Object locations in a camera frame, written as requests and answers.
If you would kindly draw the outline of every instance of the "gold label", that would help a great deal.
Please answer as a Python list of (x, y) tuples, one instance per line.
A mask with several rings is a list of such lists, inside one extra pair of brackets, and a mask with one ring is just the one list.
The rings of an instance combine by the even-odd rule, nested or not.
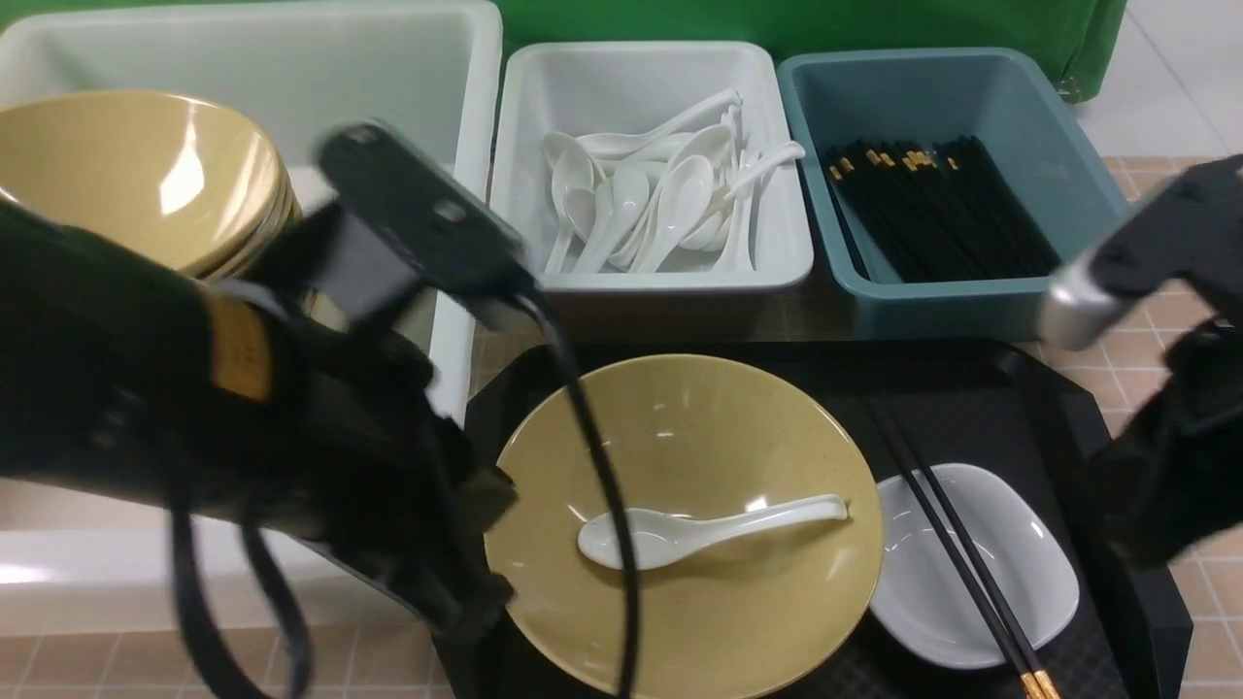
[(1019, 682), (1023, 683), (1023, 690), (1027, 694), (1027, 699), (1043, 699), (1044, 694), (1040, 692), (1040, 685), (1032, 677), (1032, 673), (1023, 673), (1018, 675)]
[(211, 381), (257, 403), (272, 392), (272, 354), (259, 311), (236, 299), (205, 295), (211, 318)]
[(1053, 685), (1053, 678), (1049, 677), (1048, 672), (1043, 669), (1037, 670), (1035, 683), (1040, 685), (1042, 690), (1044, 690), (1044, 699), (1062, 699), (1062, 695), (1058, 693), (1058, 688)]

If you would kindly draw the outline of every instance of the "black serving tray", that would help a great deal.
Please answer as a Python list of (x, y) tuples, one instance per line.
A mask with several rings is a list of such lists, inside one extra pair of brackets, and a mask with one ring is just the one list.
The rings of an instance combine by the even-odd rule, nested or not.
[[(645, 354), (687, 352), (745, 362), (798, 386), (850, 433), (876, 480), (897, 473), (861, 398), (884, 389), (932, 463), (965, 461), (1002, 476), (1040, 515), (1079, 575), (1079, 609), (1039, 655), (1065, 699), (1176, 699), (1191, 617), (1167, 570), (1126, 570), (1088, 527), (1075, 473), (1109, 440), (1091, 396), (992, 341), (781, 342), (587, 346), (583, 371)], [(552, 357), (518, 357), (471, 400), (466, 432), (495, 463), (513, 429), (558, 388)], [(482, 546), (477, 551), (482, 556)], [(438, 643), (459, 699), (597, 699), (510, 619), (477, 646)], [(1021, 698), (1012, 670), (956, 672), (920, 660), (868, 614), (823, 665), (781, 699)]]

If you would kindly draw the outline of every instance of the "white plastic bin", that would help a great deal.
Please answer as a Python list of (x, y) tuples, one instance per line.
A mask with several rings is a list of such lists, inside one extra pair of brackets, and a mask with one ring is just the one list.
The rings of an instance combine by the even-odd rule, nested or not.
[[(298, 170), (328, 129), (375, 117), (482, 198), (500, 61), (501, 16), (482, 0), (55, 14), (22, 20), (0, 36), (0, 107), (86, 90), (203, 97), (262, 126), (300, 188), (313, 182)], [(411, 317), (401, 330), (439, 369), (433, 404), (461, 420), (474, 322), (445, 297), (434, 310), (430, 323)]]
[[(771, 152), (789, 141), (772, 58), (751, 44), (543, 44), (516, 52), (506, 66), (488, 203), (525, 239), (531, 269), (543, 270), (557, 238), (548, 194), (552, 173), (539, 148), (546, 133), (643, 133), (730, 87), (742, 95), (748, 149)], [(718, 116), (689, 129), (716, 123)], [(812, 269), (813, 252), (797, 167), (779, 168), (756, 200), (756, 271), (711, 272), (715, 254), (674, 255), (666, 267), (675, 271), (541, 274), (539, 281), (558, 292), (619, 294), (763, 291), (798, 284)]]
[[(501, 61), (501, 17), (475, 0), (322, 1), (45, 15), (0, 36), (0, 107), (107, 88), (195, 95), (240, 109), (276, 141), (298, 195), (312, 147), (343, 122), (380, 118), (482, 198)], [(414, 335), (439, 369), (431, 400), (459, 420), (474, 321), (446, 297)], [(0, 636), (173, 628), (165, 515), (0, 479)], [(216, 621), (271, 624), (236, 527), (200, 521)], [(272, 552), (313, 624), (405, 622), (409, 612), (286, 536)]]

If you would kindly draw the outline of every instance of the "teal plastic bin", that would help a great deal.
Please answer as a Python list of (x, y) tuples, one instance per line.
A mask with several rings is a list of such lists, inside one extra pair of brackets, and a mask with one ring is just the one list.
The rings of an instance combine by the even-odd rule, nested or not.
[(829, 269), (854, 299), (858, 340), (1035, 337), (1048, 279), (902, 284), (838, 195), (871, 280), (855, 272), (819, 154), (856, 139), (931, 146), (975, 134), (1063, 260), (1112, 231), (1129, 204), (1037, 65), (1007, 49), (796, 56), (777, 71)]

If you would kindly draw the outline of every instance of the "green cloth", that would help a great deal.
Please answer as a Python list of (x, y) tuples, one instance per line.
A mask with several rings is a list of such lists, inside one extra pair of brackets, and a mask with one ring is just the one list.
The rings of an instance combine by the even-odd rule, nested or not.
[[(183, 0), (211, 4), (232, 0)], [(544, 41), (732, 39), (781, 61), (798, 53), (1006, 46), (1035, 60), (1069, 102), (1089, 100), (1126, 0), (495, 0), (506, 51)], [(0, 26), (27, 15), (162, 0), (2, 0)]]

